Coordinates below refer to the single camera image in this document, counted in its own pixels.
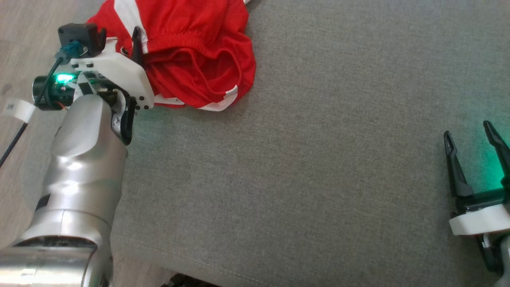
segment gray fabric surface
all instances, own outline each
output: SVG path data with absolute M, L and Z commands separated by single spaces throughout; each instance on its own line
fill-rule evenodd
M 222 113 L 138 114 L 114 247 L 223 286 L 491 285 L 448 226 L 442 134 L 476 190 L 497 186 L 481 124 L 510 142 L 510 5 L 248 7 L 252 91 Z M 34 205 L 59 117 L 34 123 Z

